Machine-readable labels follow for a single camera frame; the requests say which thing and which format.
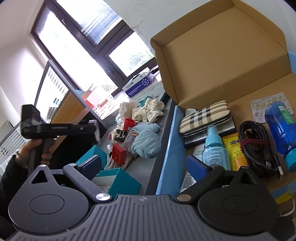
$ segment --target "plaid case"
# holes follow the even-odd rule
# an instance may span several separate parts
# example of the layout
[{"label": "plaid case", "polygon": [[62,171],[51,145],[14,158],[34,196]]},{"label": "plaid case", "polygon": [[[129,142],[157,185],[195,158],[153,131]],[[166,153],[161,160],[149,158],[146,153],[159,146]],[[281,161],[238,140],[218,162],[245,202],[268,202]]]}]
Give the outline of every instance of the plaid case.
[{"label": "plaid case", "polygon": [[205,130],[209,125],[222,124],[231,118],[228,103],[223,100],[187,115],[181,121],[181,136],[191,136]]}]

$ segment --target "human hand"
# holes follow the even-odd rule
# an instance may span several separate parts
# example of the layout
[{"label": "human hand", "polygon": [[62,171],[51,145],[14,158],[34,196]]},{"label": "human hand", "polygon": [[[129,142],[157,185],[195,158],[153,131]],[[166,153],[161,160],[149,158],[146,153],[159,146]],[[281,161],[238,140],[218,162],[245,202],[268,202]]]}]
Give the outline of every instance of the human hand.
[{"label": "human hand", "polygon": [[[42,139],[35,139],[35,140],[30,140],[28,141],[26,144],[24,144],[20,150],[18,151],[18,154],[15,156],[15,162],[17,164],[19,164],[21,167],[27,169],[27,163],[29,161],[29,157],[30,157],[30,152],[35,148],[38,147],[42,144],[43,140]],[[54,142],[52,143],[52,145],[49,147],[48,152],[42,154],[41,156],[41,161],[40,164],[45,164],[45,165],[49,165],[50,164],[50,159],[52,157],[52,153],[53,153],[53,145]]]}]

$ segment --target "white wall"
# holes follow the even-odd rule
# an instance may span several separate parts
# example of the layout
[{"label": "white wall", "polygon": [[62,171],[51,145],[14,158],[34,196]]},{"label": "white wall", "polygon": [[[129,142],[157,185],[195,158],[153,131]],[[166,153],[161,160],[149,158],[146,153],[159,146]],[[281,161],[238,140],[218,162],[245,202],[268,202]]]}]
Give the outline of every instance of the white wall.
[{"label": "white wall", "polygon": [[19,115],[23,104],[34,104],[44,67],[29,35],[0,49],[0,86]]},{"label": "white wall", "polygon": [[43,0],[5,0],[0,4],[0,48],[25,37]]},{"label": "white wall", "polygon": [[0,87],[0,126],[2,126],[5,121],[10,121],[10,123],[15,126],[20,122],[20,115]]},{"label": "white wall", "polygon": [[[209,0],[105,0],[149,46],[162,29]],[[243,0],[273,21],[296,53],[296,13],[284,0]]]}]

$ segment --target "red rubber band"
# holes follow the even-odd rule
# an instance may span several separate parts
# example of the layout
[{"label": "red rubber band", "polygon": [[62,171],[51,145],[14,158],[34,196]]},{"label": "red rubber band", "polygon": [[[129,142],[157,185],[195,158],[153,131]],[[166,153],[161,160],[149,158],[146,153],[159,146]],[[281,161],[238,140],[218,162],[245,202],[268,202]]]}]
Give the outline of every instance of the red rubber band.
[{"label": "red rubber band", "polygon": [[245,138],[243,139],[240,144],[241,144],[241,150],[243,151],[243,148],[246,144],[259,144],[259,145],[267,145],[267,146],[271,146],[270,141],[268,140],[259,140],[259,139],[249,139],[249,138]]}]

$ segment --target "spray bottle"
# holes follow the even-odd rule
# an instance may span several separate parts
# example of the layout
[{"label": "spray bottle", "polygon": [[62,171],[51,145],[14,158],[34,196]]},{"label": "spray bottle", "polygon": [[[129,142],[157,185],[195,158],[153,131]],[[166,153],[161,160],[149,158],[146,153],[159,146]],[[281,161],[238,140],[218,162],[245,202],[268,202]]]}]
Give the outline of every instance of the spray bottle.
[{"label": "spray bottle", "polygon": [[208,166],[220,165],[225,170],[231,171],[229,155],[226,147],[218,135],[217,127],[210,125],[207,128],[207,138],[205,139],[205,149],[202,153],[202,161]]}]

